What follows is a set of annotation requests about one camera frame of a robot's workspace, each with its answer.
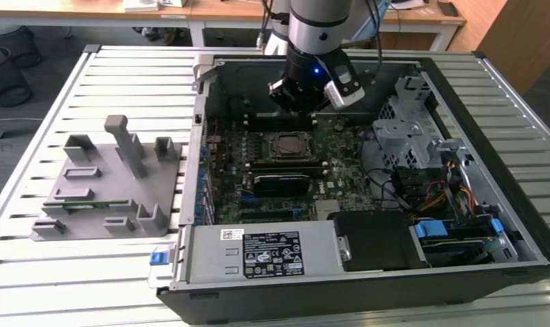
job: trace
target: red wire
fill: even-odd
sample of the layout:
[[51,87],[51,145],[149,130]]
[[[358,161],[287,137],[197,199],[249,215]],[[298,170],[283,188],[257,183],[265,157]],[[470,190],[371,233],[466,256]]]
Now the red wire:
[[446,183],[446,182],[445,182],[445,181],[435,181],[435,182],[431,182],[431,183],[430,183],[429,187],[426,188],[426,199],[425,199],[426,201],[427,201],[429,198],[430,198],[430,193],[429,193],[429,192],[430,192],[431,186],[433,186],[433,185],[437,185],[437,184],[443,184],[443,183]]

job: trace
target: green pcb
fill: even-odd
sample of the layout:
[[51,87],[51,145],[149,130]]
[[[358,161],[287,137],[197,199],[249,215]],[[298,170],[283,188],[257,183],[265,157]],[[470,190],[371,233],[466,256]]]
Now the green pcb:
[[373,209],[371,192],[357,159],[358,126],[335,117],[318,117],[309,139],[307,159],[323,163],[325,174],[309,180],[309,191],[295,198],[257,198],[251,193],[251,178],[245,170],[247,161],[270,161],[269,133],[249,133],[234,123],[221,131],[215,147],[213,185],[215,191],[215,224],[270,221],[317,220],[318,200],[337,200],[341,211]]

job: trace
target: circuit board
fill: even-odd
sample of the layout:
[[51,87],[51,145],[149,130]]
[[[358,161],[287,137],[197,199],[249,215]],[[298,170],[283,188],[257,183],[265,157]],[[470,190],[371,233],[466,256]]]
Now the circuit board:
[[[337,200],[339,211],[373,209],[371,192],[357,159],[359,126],[347,125],[345,119],[333,116],[315,117],[307,132],[253,132],[241,121],[225,125],[209,138],[214,224],[318,220],[315,204],[321,200]],[[293,197],[257,197],[251,181],[261,170],[250,172],[249,162],[286,161],[303,164],[299,168],[286,165],[287,174],[294,169],[317,170],[317,176],[309,178],[306,193]]]

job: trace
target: open computer tower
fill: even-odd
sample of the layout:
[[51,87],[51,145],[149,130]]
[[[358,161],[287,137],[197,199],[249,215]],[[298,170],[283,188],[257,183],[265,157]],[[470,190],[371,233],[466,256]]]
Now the open computer tower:
[[383,58],[363,100],[309,116],[269,100],[283,58],[210,62],[157,290],[185,322],[453,305],[550,276],[550,230],[430,58]]

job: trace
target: motherboard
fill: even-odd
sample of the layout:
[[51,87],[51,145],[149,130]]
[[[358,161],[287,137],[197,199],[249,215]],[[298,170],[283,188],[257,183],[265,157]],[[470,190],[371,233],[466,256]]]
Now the motherboard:
[[335,115],[307,118],[295,125],[209,122],[214,224],[325,220],[373,209],[358,160],[365,125]]

